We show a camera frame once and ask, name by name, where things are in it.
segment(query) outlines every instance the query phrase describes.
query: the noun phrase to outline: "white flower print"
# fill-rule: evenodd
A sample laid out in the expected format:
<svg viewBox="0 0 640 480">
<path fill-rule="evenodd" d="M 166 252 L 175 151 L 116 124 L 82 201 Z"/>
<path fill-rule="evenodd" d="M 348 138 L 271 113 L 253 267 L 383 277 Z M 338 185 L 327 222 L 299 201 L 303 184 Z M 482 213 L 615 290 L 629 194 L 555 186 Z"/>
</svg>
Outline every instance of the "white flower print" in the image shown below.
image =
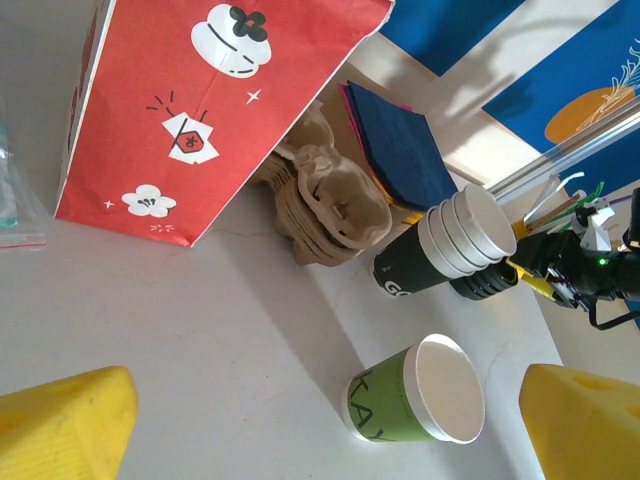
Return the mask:
<svg viewBox="0 0 640 480">
<path fill-rule="evenodd" d="M 122 201 L 129 205 L 129 213 L 138 217 L 151 215 L 164 218 L 177 205 L 173 198 L 163 197 L 160 189 L 154 185 L 140 185 L 136 193 L 125 193 Z"/>
</svg>

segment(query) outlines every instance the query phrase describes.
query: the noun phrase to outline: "white cartoon print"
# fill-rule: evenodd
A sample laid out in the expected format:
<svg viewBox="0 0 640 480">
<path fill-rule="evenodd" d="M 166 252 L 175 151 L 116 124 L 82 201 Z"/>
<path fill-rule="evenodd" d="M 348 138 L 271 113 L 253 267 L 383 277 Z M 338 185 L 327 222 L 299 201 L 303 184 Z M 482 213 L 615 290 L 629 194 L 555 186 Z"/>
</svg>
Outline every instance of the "white cartoon print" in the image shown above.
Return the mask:
<svg viewBox="0 0 640 480">
<path fill-rule="evenodd" d="M 129 205 L 129 213 L 137 217 L 164 218 L 177 205 L 173 198 L 163 197 L 160 189 L 153 185 L 140 185 L 136 193 L 125 193 L 122 201 Z"/>
<path fill-rule="evenodd" d="M 234 78 L 248 78 L 271 60 L 265 22 L 260 12 L 247 14 L 240 7 L 217 5 L 206 22 L 193 27 L 191 42 L 216 70 Z"/>
<path fill-rule="evenodd" d="M 171 117 L 169 120 L 162 122 L 162 126 L 173 138 L 169 158 L 194 165 L 207 162 L 220 155 L 209 141 L 213 127 L 203 123 L 207 110 L 202 112 L 198 121 L 185 112 L 178 115 L 173 113 L 175 92 L 171 91 L 169 100 L 166 102 L 157 95 L 154 98 L 157 105 L 149 106 L 147 110 L 165 110 Z"/>
</svg>

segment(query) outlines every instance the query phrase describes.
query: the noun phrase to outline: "paper cup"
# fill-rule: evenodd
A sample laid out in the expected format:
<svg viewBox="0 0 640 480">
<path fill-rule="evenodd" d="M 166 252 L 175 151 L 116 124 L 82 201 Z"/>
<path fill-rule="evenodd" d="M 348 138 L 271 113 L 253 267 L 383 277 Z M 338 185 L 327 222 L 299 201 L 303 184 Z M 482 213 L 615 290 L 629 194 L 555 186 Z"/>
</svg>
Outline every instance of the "paper cup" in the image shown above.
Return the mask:
<svg viewBox="0 0 640 480">
<path fill-rule="evenodd" d="M 449 234 L 449 237 L 451 237 L 456 248 L 460 250 L 460 253 L 462 253 L 469 262 L 475 265 L 476 269 L 483 269 L 490 263 L 498 262 L 498 260 L 487 257 L 473 244 L 469 235 L 466 234 L 460 224 L 460 220 L 453 208 L 453 199 L 444 202 L 441 208 L 442 222 L 444 223 L 444 228 Z"/>
<path fill-rule="evenodd" d="M 484 255 L 494 260 L 516 252 L 513 229 L 493 195 L 469 184 L 453 199 L 462 228 Z"/>
<path fill-rule="evenodd" d="M 420 230 L 423 221 L 426 219 L 409 228 L 373 259 L 371 276 L 388 295 L 403 297 L 463 275 L 442 257 L 433 239 L 423 238 L 425 232 Z"/>
<path fill-rule="evenodd" d="M 438 334 L 354 377 L 341 406 L 351 433 L 371 442 L 467 444 L 485 420 L 473 365 L 453 340 Z"/>
<path fill-rule="evenodd" d="M 436 245 L 436 242 L 429 228 L 429 216 L 435 210 L 435 207 L 429 209 L 425 213 L 424 217 L 418 222 L 418 237 L 420 238 L 420 244 L 425 255 L 429 258 L 434 267 L 438 269 L 440 273 L 449 278 L 460 278 L 465 275 L 465 272 L 457 269 L 451 262 L 446 259 L 442 254 L 442 251 Z"/>
<path fill-rule="evenodd" d="M 478 267 L 464 258 L 464 255 L 462 255 L 445 230 L 444 223 L 442 222 L 442 204 L 429 215 L 429 228 L 433 236 L 433 241 L 451 265 L 464 272 L 465 275 L 471 275 L 478 270 Z"/>
</svg>

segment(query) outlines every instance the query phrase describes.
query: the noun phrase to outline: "black cable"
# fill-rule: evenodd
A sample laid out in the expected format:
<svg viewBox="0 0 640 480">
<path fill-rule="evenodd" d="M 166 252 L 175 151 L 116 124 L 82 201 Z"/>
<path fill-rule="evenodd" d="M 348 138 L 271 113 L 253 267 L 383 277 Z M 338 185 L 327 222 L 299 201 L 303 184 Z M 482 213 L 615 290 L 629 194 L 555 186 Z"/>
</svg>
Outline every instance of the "black cable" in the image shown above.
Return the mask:
<svg viewBox="0 0 640 480">
<path fill-rule="evenodd" d="M 640 317 L 640 312 L 629 312 L 624 315 L 620 315 L 613 320 L 609 320 L 608 322 L 598 323 L 598 320 L 596 318 L 596 302 L 597 301 L 593 302 L 593 307 L 591 307 L 591 310 L 589 310 L 589 323 L 593 327 L 596 327 L 598 330 L 609 330 L 613 327 L 617 327 L 618 325 L 622 325 L 629 320 L 634 320 L 635 318 Z"/>
</svg>

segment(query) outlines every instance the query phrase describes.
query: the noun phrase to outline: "metal rod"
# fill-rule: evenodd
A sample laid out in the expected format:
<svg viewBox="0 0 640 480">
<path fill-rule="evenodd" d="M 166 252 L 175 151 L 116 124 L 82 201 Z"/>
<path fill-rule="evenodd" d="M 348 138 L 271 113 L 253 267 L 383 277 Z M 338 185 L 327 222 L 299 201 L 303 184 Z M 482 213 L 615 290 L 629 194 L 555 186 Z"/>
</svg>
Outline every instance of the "metal rod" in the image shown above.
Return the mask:
<svg viewBox="0 0 640 480">
<path fill-rule="evenodd" d="M 526 167 L 489 188 L 501 203 L 513 200 L 640 128 L 640 97 L 556 145 Z"/>
</svg>

